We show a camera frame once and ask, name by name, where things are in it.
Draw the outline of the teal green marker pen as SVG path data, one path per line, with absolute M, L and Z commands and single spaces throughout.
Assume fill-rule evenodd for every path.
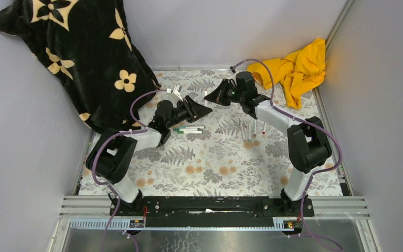
M 248 139 L 248 142 L 251 142 L 251 121 L 248 121 L 247 130 L 248 130 L 248 137 L 247 137 L 247 139 Z

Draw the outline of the red marker pen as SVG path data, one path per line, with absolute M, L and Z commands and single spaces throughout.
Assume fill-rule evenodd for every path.
M 267 127 L 267 123 L 264 122 L 264 123 L 263 123 L 263 128 L 262 128 L 262 134 L 263 134 L 263 135 L 266 133 L 266 127 Z

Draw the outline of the brown end marker pen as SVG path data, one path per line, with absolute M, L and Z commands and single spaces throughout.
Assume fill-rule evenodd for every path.
M 204 90 L 204 102 L 205 102 L 205 104 L 208 104 L 208 101 L 206 100 L 207 95 L 208 95 L 208 91 Z

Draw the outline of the brown cap marker pen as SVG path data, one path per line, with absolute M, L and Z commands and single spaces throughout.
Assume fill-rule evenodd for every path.
M 239 127 L 240 127 L 240 133 L 241 133 L 242 140 L 244 142 L 246 142 L 247 138 L 245 136 L 245 131 L 244 131 L 243 124 L 242 124 L 241 120 L 239 120 Z

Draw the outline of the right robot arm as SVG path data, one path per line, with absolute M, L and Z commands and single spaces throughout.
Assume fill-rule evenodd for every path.
M 327 135 L 319 130 L 323 126 L 321 119 L 297 118 L 287 111 L 274 109 L 270 98 L 258 93 L 255 80 L 247 71 L 224 79 L 204 99 L 221 106 L 238 103 L 245 114 L 276 128 L 287 137 L 289 159 L 294 169 L 281 193 L 286 198 L 281 200 L 280 209 L 284 215 L 295 215 L 301 209 L 299 200 L 305 194 L 312 173 L 332 154 Z

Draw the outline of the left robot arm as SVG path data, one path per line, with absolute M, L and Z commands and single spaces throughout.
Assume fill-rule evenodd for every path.
M 85 166 L 98 181 L 114 189 L 122 200 L 122 209 L 130 216 L 142 208 L 141 192 L 128 176 L 136 151 L 162 146 L 171 136 L 171 128 L 183 121 L 193 123 L 212 112 L 190 96 L 173 105 L 169 100 L 158 103 L 152 121 L 145 129 L 119 132 L 107 129 L 91 150 Z

